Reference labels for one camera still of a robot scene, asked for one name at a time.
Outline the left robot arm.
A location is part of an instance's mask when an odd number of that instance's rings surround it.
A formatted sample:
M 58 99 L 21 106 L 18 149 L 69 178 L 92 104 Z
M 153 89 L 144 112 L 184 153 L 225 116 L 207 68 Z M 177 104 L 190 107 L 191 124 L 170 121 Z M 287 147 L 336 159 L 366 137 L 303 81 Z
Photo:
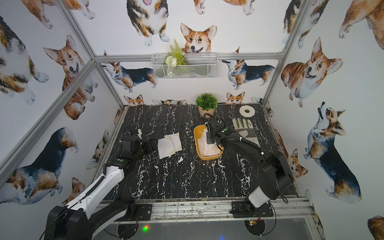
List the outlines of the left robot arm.
M 102 174 L 83 193 L 65 206 L 54 207 L 48 214 L 41 240 L 91 240 L 112 222 L 126 216 L 138 220 L 135 199 L 120 196 L 103 209 L 96 208 L 108 193 L 131 173 L 137 161 L 158 150 L 158 140 L 143 141 L 127 136 L 119 146 L 118 156 L 104 164 Z

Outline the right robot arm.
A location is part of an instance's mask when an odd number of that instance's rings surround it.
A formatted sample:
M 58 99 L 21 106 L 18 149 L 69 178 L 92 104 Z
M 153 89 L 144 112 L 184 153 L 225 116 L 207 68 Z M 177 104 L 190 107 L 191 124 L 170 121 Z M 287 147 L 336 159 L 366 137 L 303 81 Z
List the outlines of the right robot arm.
M 242 137 L 234 128 L 225 127 L 221 119 L 211 114 L 204 114 L 204 119 L 209 143 L 234 151 L 248 160 L 258 172 L 258 187 L 245 200 L 249 211 L 276 200 L 292 185 L 294 177 L 283 153 L 262 149 Z

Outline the yellow plastic storage box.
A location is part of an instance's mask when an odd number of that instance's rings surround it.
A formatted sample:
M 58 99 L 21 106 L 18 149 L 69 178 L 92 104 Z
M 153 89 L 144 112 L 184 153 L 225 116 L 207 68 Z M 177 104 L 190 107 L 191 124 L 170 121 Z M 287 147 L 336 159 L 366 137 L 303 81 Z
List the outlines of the yellow plastic storage box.
M 208 143 L 208 130 L 205 125 L 195 127 L 194 138 L 197 154 L 201 160 L 215 160 L 223 154 L 217 145 Z

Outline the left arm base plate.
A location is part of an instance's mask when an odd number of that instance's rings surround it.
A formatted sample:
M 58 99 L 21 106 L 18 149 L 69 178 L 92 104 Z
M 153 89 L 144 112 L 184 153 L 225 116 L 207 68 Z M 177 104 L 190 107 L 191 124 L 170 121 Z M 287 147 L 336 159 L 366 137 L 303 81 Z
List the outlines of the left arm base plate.
M 117 222 L 149 221 L 151 219 L 153 205 L 138 204 L 129 206 L 126 214 L 117 219 Z

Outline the stack of stationery paper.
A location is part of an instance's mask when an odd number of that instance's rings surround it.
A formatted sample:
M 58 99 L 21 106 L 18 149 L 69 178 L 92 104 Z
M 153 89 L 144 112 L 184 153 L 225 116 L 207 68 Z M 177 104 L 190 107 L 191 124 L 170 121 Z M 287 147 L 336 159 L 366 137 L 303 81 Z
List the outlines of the stack of stationery paper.
M 222 151 L 217 145 L 208 143 L 207 133 L 208 130 L 204 129 L 202 132 L 202 137 L 198 139 L 200 155 L 202 157 L 212 157 L 219 155 Z

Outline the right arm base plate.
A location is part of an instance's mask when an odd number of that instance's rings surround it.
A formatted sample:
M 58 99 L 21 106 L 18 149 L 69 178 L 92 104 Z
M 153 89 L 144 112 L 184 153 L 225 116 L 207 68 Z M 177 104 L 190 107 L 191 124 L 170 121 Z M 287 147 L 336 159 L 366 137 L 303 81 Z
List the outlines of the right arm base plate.
M 232 214 L 235 219 L 274 216 L 274 211 L 270 203 L 264 203 L 259 208 L 253 206 L 249 201 L 232 202 L 231 206 L 230 214 Z

